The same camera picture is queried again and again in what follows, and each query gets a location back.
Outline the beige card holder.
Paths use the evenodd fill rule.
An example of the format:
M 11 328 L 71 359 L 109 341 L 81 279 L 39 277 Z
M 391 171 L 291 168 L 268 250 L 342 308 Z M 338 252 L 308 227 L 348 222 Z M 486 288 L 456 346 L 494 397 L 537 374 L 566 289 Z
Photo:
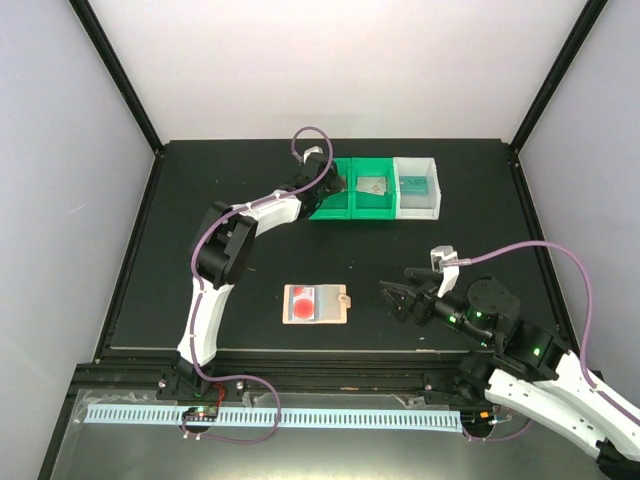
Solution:
M 291 290 L 294 286 L 313 286 L 316 288 L 315 319 L 293 321 L 290 318 Z M 344 284 L 294 285 L 284 286 L 282 323 L 285 325 L 343 325 L 348 321 L 351 297 Z

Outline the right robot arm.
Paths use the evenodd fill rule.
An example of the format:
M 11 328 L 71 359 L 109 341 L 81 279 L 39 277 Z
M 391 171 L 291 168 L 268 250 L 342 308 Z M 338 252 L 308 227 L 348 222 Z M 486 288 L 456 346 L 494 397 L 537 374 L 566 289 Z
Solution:
M 492 277 L 459 295 L 445 278 L 408 268 L 407 283 L 383 281 L 399 322 L 439 321 L 472 339 L 447 393 L 467 404 L 505 406 L 563 436 L 609 479 L 639 476 L 639 428 L 610 403 L 615 393 L 587 383 L 578 356 L 554 333 L 520 315 L 520 300 Z

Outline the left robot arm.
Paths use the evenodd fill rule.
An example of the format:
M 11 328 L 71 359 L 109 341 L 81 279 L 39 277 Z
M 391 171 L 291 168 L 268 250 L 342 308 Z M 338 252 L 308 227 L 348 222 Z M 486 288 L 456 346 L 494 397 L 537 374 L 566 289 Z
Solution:
M 178 344 L 179 386 L 193 399 L 216 385 L 203 366 L 217 353 L 217 337 L 227 300 L 240 280 L 255 240 L 277 227 L 309 218 L 345 183 L 331 155 L 314 147 L 300 160 L 300 171 L 271 194 L 246 203 L 214 203 L 201 224 L 191 254 L 192 300 Z

